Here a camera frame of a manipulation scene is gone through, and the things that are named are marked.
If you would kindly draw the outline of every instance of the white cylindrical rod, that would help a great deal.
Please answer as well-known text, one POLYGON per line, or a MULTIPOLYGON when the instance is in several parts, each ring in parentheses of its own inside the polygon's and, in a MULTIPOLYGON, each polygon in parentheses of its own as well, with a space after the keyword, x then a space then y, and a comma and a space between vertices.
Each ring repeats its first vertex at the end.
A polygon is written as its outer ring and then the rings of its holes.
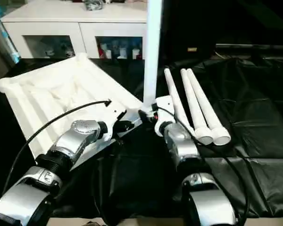
POLYGON ((208 145, 213 142, 212 131, 207 127, 192 85, 188 79, 187 71, 185 69, 181 69, 180 73, 183 79, 184 90, 187 96, 189 109, 195 128, 196 138, 204 145, 208 145))
POLYGON ((173 81, 172 74, 170 72, 170 69, 165 69, 165 77, 166 77, 166 83, 168 85, 169 94, 172 97, 175 114, 178 117, 178 119, 190 130, 193 136, 195 136, 194 129, 190 126, 187 115, 185 114, 183 104, 180 100, 178 91, 176 89, 176 85, 173 81))
POLYGON ((147 38, 143 103, 151 106, 156 97, 160 24, 163 0, 149 0, 147 12, 147 38))
POLYGON ((208 101, 207 96, 202 90, 197 78, 194 75, 192 69, 187 70, 188 78, 193 87, 194 93, 197 97, 198 103, 201 110, 206 118, 209 128, 212 130, 214 144, 215 145, 226 145, 231 141, 231 136, 227 129, 223 127, 220 120, 218 119, 212 105, 208 101))

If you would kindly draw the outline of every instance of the black tablecloth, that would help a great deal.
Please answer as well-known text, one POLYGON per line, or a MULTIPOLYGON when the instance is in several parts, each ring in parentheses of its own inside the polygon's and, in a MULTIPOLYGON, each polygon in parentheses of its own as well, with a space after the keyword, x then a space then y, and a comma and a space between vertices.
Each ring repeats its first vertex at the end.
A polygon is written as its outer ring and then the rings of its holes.
MULTIPOLYGON (((143 61, 93 60, 127 90, 142 99, 143 61)), ((22 59, 7 76, 15 76, 51 63, 50 59, 22 59)), ((250 190, 249 217, 283 217, 283 62, 267 60, 209 60, 170 65, 186 112, 188 107, 179 68, 194 67, 205 93, 231 135, 230 144, 218 147, 243 174, 250 190)), ((157 96, 168 94, 159 70, 157 96)), ((178 188, 164 141, 141 125, 71 172, 54 216, 99 216, 110 224, 138 215, 177 217, 178 188)), ((9 167, 25 142, 3 94, 0 93, 0 191, 9 167)), ((214 176, 226 189, 235 208, 243 211, 242 186, 226 162, 208 148, 206 157, 214 176)), ((13 181, 33 164, 27 150, 13 181)))

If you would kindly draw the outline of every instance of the black cable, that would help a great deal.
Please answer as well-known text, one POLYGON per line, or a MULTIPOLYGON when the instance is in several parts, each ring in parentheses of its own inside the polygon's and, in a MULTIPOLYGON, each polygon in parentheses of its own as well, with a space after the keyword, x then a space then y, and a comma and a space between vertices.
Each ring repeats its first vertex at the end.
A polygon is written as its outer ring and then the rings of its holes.
POLYGON ((28 147, 28 144, 39 134, 41 133, 45 128, 47 128, 49 125, 51 125, 53 122, 59 120, 60 118, 63 118, 64 116, 68 115, 68 114, 71 114, 72 112, 75 112, 75 111, 78 111, 82 108, 85 108, 85 107, 88 107, 88 106, 91 106, 91 105, 97 105, 97 104, 105 104, 105 105, 108 105, 111 101, 109 100, 103 100, 103 101, 96 101, 96 102, 91 102, 91 103, 88 103, 88 104, 85 104, 85 105, 81 105, 79 107, 76 107, 74 109, 71 109, 69 110, 68 112, 65 112, 63 114, 60 114, 59 116, 57 116, 56 118, 50 120, 49 122, 47 122, 45 125, 43 125, 41 128, 39 128, 28 140, 27 142, 22 146, 22 148, 20 149, 20 151, 18 152, 10 170, 9 170, 9 173, 8 173, 8 177, 5 181, 5 185, 4 185, 4 188, 3 188, 3 192, 2 192, 2 195, 4 195, 4 193, 7 191, 7 188, 8 188, 8 184, 9 184, 9 181, 10 181, 10 178, 11 178, 11 175, 12 175, 12 172, 14 171, 14 167, 17 163, 17 161, 19 160, 19 157, 21 155, 21 153, 28 147))
MULTIPOLYGON (((191 139, 195 142, 196 145, 203 145, 203 146, 205 146, 203 143, 199 142, 196 139, 195 136, 193 136, 193 134, 189 131, 189 129, 185 126, 185 124, 183 122, 181 122, 176 115, 174 115, 173 113, 169 112, 167 109, 159 107, 159 106, 157 106, 157 109, 161 109, 161 110, 167 112, 168 114, 170 114, 171 116, 173 116, 175 118, 175 120, 177 122, 179 122, 181 124, 181 126, 189 133, 189 135, 191 136, 191 139)), ((244 207, 243 216, 238 220, 238 224, 237 225, 243 226, 245 224, 246 220, 247 220, 247 216, 248 216, 248 213, 249 213, 249 210, 250 210, 250 197, 249 197, 249 191, 248 191, 247 186, 246 186, 246 182, 243 179, 241 173, 231 163, 231 161, 228 160, 228 158, 226 156, 224 156, 221 152, 216 151, 216 150, 214 150, 212 148, 210 148, 210 150, 212 152, 214 152, 215 154, 219 155, 221 158, 223 158, 227 162, 227 164, 232 168, 232 170, 234 171, 234 173, 236 174, 238 179, 241 181, 241 184, 242 184, 242 187, 243 187, 243 193, 244 193, 244 196, 245 196, 245 207, 244 207)))

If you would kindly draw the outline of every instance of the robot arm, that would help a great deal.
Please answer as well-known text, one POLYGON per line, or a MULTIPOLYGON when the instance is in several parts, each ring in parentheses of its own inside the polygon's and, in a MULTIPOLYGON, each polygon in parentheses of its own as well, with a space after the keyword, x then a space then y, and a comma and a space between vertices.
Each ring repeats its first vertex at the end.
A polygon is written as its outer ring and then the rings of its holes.
POLYGON ((36 158, 37 166, 31 167, 0 199, 1 225, 46 225, 62 180, 85 147, 107 134, 108 126, 94 120, 74 121, 46 154, 36 158))
MULTIPOLYGON (((157 106, 174 114, 170 96, 157 98, 157 106)), ((189 164, 188 172, 183 173, 187 177, 182 181, 182 203, 187 225, 235 225, 234 209, 212 176, 210 167, 200 157, 189 133, 175 123, 173 116, 167 112, 155 107, 154 110, 158 114, 155 132, 165 139, 177 171, 181 171, 184 164, 189 164)))

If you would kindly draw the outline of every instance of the white shelf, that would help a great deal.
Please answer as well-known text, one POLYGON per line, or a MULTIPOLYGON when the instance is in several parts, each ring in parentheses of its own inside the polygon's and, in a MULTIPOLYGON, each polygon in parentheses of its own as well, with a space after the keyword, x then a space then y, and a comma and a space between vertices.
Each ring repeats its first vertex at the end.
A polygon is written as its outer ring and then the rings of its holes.
POLYGON ((143 2, 105 4, 102 10, 87 11, 83 3, 61 0, 34 0, 11 12, 2 22, 146 23, 143 2))

